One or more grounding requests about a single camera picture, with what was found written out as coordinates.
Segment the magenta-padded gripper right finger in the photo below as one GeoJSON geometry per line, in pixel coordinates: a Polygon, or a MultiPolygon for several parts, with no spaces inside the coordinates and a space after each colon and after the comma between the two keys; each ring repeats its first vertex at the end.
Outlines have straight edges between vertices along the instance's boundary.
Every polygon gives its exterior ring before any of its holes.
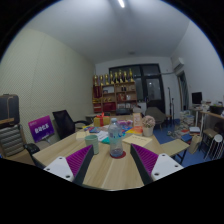
{"type": "Polygon", "coordinates": [[[136,186],[145,186],[183,169],[161,149],[132,143],[130,154],[136,167],[136,186]]]}

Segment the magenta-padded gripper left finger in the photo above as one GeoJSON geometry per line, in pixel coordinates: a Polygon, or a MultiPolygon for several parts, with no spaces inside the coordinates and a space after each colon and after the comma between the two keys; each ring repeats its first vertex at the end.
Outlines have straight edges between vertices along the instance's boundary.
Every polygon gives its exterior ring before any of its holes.
{"type": "Polygon", "coordinates": [[[93,155],[93,146],[89,145],[68,157],[57,157],[44,170],[77,185],[81,185],[93,155]]]}

